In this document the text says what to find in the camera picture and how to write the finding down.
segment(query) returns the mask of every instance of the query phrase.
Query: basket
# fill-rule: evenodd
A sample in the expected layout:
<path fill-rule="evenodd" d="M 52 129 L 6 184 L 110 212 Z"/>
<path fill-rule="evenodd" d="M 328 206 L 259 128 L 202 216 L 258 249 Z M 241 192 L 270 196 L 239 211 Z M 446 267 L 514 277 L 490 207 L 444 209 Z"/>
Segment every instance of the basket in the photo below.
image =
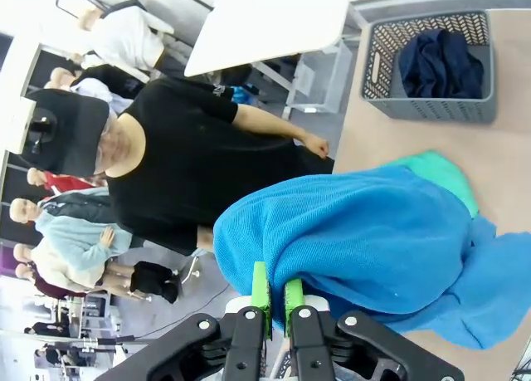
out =
<path fill-rule="evenodd" d="M 482 99 L 407 97 L 397 58 L 402 48 L 419 33 L 444 28 L 461 32 L 469 53 L 483 64 Z M 489 124 L 496 116 L 494 94 L 494 47 L 486 12 L 454 12 L 400 20 L 371 26 L 370 47 L 363 73 L 361 96 L 390 118 L 441 120 Z"/>

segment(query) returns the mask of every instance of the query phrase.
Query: white shirt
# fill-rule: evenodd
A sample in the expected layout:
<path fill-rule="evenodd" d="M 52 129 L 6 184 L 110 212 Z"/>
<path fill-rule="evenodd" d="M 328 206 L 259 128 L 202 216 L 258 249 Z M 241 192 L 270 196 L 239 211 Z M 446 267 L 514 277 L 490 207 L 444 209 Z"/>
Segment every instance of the white shirt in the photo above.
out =
<path fill-rule="evenodd" d="M 131 99 L 124 99 L 122 96 L 111 92 L 106 84 L 95 78 L 81 80 L 79 84 L 71 86 L 70 91 L 78 95 L 102 99 L 116 114 L 122 114 L 133 103 Z"/>
<path fill-rule="evenodd" d="M 73 271 L 45 238 L 33 248 L 32 260 L 46 283 L 74 292 L 94 288 L 105 269 L 102 265 L 89 271 Z"/>
<path fill-rule="evenodd" d="M 162 40 L 151 32 L 153 29 L 173 33 L 173 28 L 140 7 L 132 6 L 112 12 L 94 23 L 90 32 L 90 44 L 105 62 L 128 72 L 144 81 L 146 75 L 134 69 L 151 71 L 163 54 Z"/>

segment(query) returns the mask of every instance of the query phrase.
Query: hand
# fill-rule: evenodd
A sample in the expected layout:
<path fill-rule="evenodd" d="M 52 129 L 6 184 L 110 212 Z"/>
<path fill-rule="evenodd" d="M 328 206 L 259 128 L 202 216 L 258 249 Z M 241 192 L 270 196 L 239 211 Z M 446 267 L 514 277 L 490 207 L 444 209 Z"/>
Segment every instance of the hand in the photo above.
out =
<path fill-rule="evenodd" d="M 311 133 L 306 133 L 301 140 L 304 146 L 320 158 L 325 159 L 329 155 L 329 142 Z"/>
<path fill-rule="evenodd" d="M 111 226 L 105 228 L 105 230 L 100 235 L 100 244 L 103 247 L 110 248 L 114 240 L 114 229 Z"/>

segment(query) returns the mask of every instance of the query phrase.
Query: light blue sweater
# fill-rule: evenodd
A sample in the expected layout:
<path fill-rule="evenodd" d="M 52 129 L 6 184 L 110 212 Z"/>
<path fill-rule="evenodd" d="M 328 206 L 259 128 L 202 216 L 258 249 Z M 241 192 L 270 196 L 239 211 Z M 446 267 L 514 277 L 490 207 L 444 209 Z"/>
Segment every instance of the light blue sweater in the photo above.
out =
<path fill-rule="evenodd" d="M 109 194 L 109 190 L 89 188 L 68 193 L 100 196 Z M 109 248 L 100 244 L 100 235 L 108 226 L 114 229 L 114 240 Z M 35 221 L 35 229 L 48 239 L 51 246 L 76 271 L 86 271 L 94 266 L 101 266 L 112 256 L 123 254 L 129 250 L 133 237 L 116 223 L 92 223 L 73 217 L 54 217 L 46 210 Z"/>

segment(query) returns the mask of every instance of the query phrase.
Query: blue cloth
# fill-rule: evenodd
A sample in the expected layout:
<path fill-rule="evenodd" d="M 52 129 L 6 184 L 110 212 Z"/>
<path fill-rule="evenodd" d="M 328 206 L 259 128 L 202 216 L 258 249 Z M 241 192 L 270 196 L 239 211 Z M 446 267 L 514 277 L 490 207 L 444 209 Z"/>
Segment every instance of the blue cloth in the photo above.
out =
<path fill-rule="evenodd" d="M 531 235 L 495 238 L 452 193 L 402 166 L 308 176 L 229 207 L 214 227 L 226 279 L 242 294 L 264 261 L 281 320 L 287 281 L 359 308 L 398 332 L 434 330 L 486 349 L 507 339 L 531 306 Z"/>
<path fill-rule="evenodd" d="M 408 97 L 483 97 L 483 65 L 459 32 L 436 29 L 414 37 L 402 49 L 399 67 Z"/>
<path fill-rule="evenodd" d="M 109 195 L 109 189 L 88 188 L 63 194 L 70 193 Z M 109 248 L 100 243 L 100 235 L 108 226 L 114 229 L 114 240 Z M 116 223 L 93 223 L 67 216 L 54 217 L 46 209 L 36 219 L 35 229 L 75 271 L 88 271 L 92 267 L 102 266 L 112 256 L 125 253 L 133 238 L 131 233 L 121 229 Z"/>

